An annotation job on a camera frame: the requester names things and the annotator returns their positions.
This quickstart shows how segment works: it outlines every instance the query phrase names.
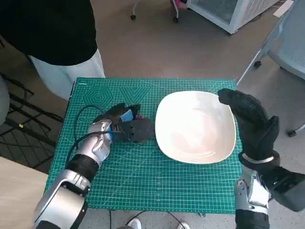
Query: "chair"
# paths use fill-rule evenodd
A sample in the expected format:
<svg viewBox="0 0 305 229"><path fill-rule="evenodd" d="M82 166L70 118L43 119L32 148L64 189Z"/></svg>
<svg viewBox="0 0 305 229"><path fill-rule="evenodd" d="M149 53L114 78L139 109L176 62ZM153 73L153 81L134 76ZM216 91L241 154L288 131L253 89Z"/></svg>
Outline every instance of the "chair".
<svg viewBox="0 0 305 229"><path fill-rule="evenodd" d="M246 76L248 71L254 67L259 68L262 59L268 55L281 68L286 69L294 75L305 79L305 1L295 0L292 7L279 19L278 23L257 51L237 85ZM272 50L275 41L279 40L279 47ZM305 129L305 123L296 130L287 132L289 137L295 136L299 131Z"/></svg>
<svg viewBox="0 0 305 229"><path fill-rule="evenodd" d="M175 14L176 14L173 18L173 22L178 23L178 21L179 21L179 7L177 6L175 0L170 0L170 1L171 1L172 5L175 9ZM133 20L133 21L136 20L136 18L137 18L136 15L135 15L135 10L136 10L137 5L138 5L139 2L140 2L140 0L135 0L135 2L133 4L132 15L130 16L130 19Z"/></svg>

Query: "black cable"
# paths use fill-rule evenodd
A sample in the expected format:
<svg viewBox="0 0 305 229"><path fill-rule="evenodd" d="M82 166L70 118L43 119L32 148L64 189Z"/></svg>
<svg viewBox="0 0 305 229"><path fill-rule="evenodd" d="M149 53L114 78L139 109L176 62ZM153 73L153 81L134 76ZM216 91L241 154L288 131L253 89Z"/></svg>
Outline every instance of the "black cable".
<svg viewBox="0 0 305 229"><path fill-rule="evenodd" d="M127 226L134 218L137 218L139 215L141 215L143 212L146 211L141 211L139 214L135 215L134 217L132 217L125 225Z"/></svg>
<svg viewBox="0 0 305 229"><path fill-rule="evenodd" d="M109 210L109 228L111 229L111 210Z"/></svg>
<svg viewBox="0 0 305 229"><path fill-rule="evenodd" d="M71 146L70 150L68 151L65 166L67 166L67 164L68 164L68 162L69 162L69 159L70 159L70 157L71 157L71 154L72 154L74 148L76 147L76 145L77 145L79 142L81 142L81 141L84 140L85 138L90 137L90 136L93 136L93 135L112 134L112 133L115 133L115 132L114 132L114 131L96 131L96 132L88 133L88 134L84 135L83 137L77 139L77 140L74 142L74 144Z"/></svg>
<svg viewBox="0 0 305 229"><path fill-rule="evenodd" d="M7 146L18 146L18 147L33 147L33 148L40 148L39 146L23 146L23 145L17 145L17 144L5 143L5 142L2 142L2 141L0 141L0 144L7 145Z"/></svg>
<svg viewBox="0 0 305 229"><path fill-rule="evenodd" d="M133 220L133 219L135 219L135 218L137 218L140 214L142 214L143 212L146 212L146 211L141 211L140 213L138 213L137 215L135 215L134 217L132 217L127 223L126 223L126 226ZM185 226L182 224L182 222L179 220L179 219L177 219L177 217L176 216L174 216L172 213L170 213L170 212L167 212L167 214L169 214L169 215L171 215L179 224L181 224L181 226L184 228L184 229L186 229L185 228Z"/></svg>
<svg viewBox="0 0 305 229"><path fill-rule="evenodd" d="M179 219L176 218L176 216L174 216L174 215L173 215L172 213L170 213L170 212L167 212L167 214L170 214L172 217L174 217L175 220L177 220L177 222L178 222L179 224L181 224L181 226L182 226L184 229L186 229L185 226L183 226L182 222L181 222Z"/></svg>
<svg viewBox="0 0 305 229"><path fill-rule="evenodd" d="M74 120L74 125L73 125L73 136L74 136L74 141L77 140L77 136L76 136L76 125L77 125L77 121L78 121L78 118L80 117L81 113L88 107L93 107L93 108L96 108L98 109L102 114L104 113L104 111L99 108L98 106L95 106L95 105L87 105L87 106L84 106L76 115L76 118Z"/></svg>

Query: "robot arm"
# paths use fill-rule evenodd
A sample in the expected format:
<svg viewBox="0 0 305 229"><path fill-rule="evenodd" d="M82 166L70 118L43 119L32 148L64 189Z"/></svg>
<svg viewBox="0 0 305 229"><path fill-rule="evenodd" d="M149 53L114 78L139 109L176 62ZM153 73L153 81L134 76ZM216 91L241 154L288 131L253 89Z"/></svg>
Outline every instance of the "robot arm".
<svg viewBox="0 0 305 229"><path fill-rule="evenodd" d="M268 229L271 198L293 211L305 208L305 175L280 167L280 156L273 150L278 117L268 119L260 102L242 92L222 89L218 95L235 115L243 144L238 156L242 174L234 187L236 227Z"/></svg>
<svg viewBox="0 0 305 229"><path fill-rule="evenodd" d="M106 130L110 120L94 123L89 133ZM88 137L72 160L44 193L34 212L36 228L76 229L86 210L85 196L102 162L110 152L110 134Z"/></svg>
<svg viewBox="0 0 305 229"><path fill-rule="evenodd" d="M37 204L35 228L78 228L87 210L85 196L109 155L110 144L114 141L140 142L154 136L149 119L135 119L139 109L139 105L125 107L125 104L118 104L94 120L88 131L93 135L84 139Z"/></svg>

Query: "white bowl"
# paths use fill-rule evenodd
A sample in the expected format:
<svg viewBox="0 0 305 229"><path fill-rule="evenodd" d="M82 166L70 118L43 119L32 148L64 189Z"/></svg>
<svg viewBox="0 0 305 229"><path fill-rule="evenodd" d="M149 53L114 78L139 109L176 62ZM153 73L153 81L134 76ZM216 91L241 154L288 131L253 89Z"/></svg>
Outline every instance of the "white bowl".
<svg viewBox="0 0 305 229"><path fill-rule="evenodd" d="M234 117L218 96L199 91L175 92L160 102L156 139L168 157L192 164L225 160L236 140Z"/></svg>

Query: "shoe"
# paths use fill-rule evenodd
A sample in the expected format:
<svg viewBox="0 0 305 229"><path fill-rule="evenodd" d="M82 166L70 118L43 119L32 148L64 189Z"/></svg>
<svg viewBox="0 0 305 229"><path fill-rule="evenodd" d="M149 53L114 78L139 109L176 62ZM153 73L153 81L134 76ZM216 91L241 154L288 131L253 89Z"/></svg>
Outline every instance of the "shoe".
<svg viewBox="0 0 305 229"><path fill-rule="evenodd" d="M131 226L133 229L142 229L141 221L138 218L134 218L130 221L128 226Z"/></svg>
<svg viewBox="0 0 305 229"><path fill-rule="evenodd" d="M191 229L186 222L181 222L181 223L178 224L177 229Z"/></svg>

